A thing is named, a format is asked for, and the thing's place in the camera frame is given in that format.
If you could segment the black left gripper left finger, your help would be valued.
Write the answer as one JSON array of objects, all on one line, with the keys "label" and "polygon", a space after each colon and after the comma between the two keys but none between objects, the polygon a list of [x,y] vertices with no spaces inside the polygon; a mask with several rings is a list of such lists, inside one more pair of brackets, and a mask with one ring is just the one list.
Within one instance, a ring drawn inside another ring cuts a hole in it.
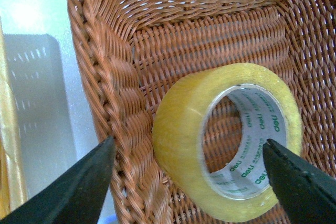
[{"label": "black left gripper left finger", "polygon": [[112,178],[112,136],[1,223],[97,223]]}]

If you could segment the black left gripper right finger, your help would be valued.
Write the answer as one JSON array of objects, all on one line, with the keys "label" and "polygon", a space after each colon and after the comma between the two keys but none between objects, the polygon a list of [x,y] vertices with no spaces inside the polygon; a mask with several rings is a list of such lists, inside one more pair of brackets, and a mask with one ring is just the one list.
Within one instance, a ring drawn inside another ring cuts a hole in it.
[{"label": "black left gripper right finger", "polygon": [[269,138],[263,145],[269,183],[291,223],[335,223],[335,179]]}]

